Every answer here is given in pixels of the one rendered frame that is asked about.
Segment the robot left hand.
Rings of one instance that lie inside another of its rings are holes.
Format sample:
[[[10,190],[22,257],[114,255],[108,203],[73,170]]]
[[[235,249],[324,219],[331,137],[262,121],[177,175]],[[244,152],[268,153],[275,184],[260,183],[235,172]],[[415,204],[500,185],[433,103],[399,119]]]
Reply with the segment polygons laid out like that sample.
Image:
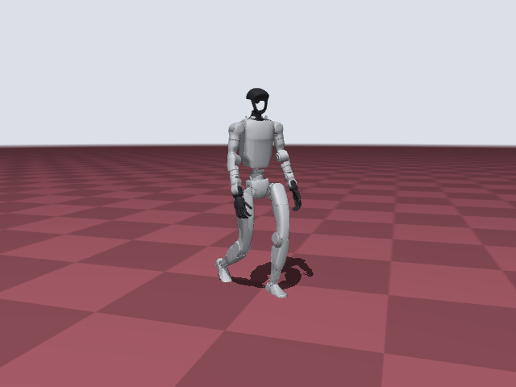
[[[291,184],[292,188],[289,189],[289,190],[293,192],[293,199],[295,201],[295,207],[292,210],[296,211],[296,210],[299,210],[299,208],[302,206],[301,196],[300,196],[300,193],[297,190],[298,186],[296,184],[296,181],[292,180],[290,182],[290,184]]]

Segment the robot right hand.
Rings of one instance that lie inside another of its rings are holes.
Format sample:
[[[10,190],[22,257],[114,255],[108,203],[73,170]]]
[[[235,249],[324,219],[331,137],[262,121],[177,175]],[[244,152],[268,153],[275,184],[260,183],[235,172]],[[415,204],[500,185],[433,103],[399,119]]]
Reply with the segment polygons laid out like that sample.
[[[246,208],[245,208],[245,205],[249,208],[249,209],[252,209],[251,206],[249,206],[245,201],[244,201],[244,198],[242,197],[243,196],[243,191],[242,191],[242,188],[241,186],[238,186],[238,193],[236,194],[232,194],[233,195],[233,198],[235,198],[235,202],[234,202],[234,206],[235,206],[235,212],[236,212],[236,215],[238,218],[248,218],[247,216],[251,216]],[[247,216],[246,216],[247,215]]]

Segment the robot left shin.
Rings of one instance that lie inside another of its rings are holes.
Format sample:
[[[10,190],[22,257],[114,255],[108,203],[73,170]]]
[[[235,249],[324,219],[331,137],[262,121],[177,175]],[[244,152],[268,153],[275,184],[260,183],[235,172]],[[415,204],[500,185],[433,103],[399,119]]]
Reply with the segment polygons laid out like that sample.
[[[269,285],[273,286],[278,283],[286,261],[289,250],[289,239],[286,239],[281,247],[272,246],[271,250],[271,276]]]

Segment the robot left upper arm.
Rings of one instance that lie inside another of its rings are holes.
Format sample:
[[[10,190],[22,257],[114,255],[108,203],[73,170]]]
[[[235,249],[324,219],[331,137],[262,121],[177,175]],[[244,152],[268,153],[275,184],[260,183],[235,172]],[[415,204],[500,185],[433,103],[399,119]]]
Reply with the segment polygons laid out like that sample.
[[[275,157],[278,162],[286,161],[289,159],[287,151],[284,149],[285,142],[283,136],[283,126],[279,122],[273,122],[274,124],[274,137],[273,142],[277,151]]]

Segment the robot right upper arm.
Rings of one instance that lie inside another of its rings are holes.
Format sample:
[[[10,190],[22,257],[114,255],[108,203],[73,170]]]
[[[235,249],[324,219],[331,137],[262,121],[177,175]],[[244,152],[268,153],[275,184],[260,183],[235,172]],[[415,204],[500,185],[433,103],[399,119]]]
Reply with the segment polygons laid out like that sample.
[[[228,129],[229,141],[227,157],[233,154],[235,156],[235,165],[241,163],[241,157],[237,154],[237,151],[239,149],[240,136],[244,133],[244,130],[245,122],[232,123]]]

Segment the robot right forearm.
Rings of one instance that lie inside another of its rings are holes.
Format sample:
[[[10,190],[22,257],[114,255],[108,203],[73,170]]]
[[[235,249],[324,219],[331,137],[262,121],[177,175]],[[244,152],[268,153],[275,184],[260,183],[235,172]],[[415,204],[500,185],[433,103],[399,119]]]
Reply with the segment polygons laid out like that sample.
[[[241,186],[239,166],[235,165],[235,156],[230,154],[227,158],[227,171],[230,174],[231,192],[238,193],[238,186]],[[242,187],[241,187],[242,188]]]

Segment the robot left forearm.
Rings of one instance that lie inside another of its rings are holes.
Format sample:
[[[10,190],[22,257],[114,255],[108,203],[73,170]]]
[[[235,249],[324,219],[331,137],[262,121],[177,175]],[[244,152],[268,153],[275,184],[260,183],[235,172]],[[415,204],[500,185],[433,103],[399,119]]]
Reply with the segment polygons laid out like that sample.
[[[288,154],[289,156],[289,154]],[[293,175],[293,170],[291,169],[291,166],[290,166],[290,161],[289,159],[286,160],[285,162],[283,162],[280,166],[281,166],[281,169],[283,171],[283,174],[284,174],[284,177],[285,177],[285,180],[286,180],[286,184],[288,186],[288,188],[292,188],[290,182],[292,180],[295,180],[294,179],[294,175]],[[296,180],[295,180],[296,181]],[[297,181],[296,181],[296,184],[297,184]]]

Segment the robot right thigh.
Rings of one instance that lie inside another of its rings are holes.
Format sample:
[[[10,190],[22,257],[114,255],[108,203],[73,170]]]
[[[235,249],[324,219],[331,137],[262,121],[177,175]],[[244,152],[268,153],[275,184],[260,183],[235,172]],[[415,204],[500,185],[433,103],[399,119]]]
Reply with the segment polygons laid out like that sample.
[[[239,247],[242,251],[240,255],[246,254],[250,251],[250,244],[252,240],[252,232],[254,227],[254,201],[251,193],[251,188],[243,189],[243,196],[244,201],[252,207],[252,209],[249,209],[246,205],[245,208],[247,212],[251,216],[247,216],[248,218],[238,218],[237,217],[237,223],[238,223],[238,230],[239,230]],[[234,198],[235,201],[235,198]]]

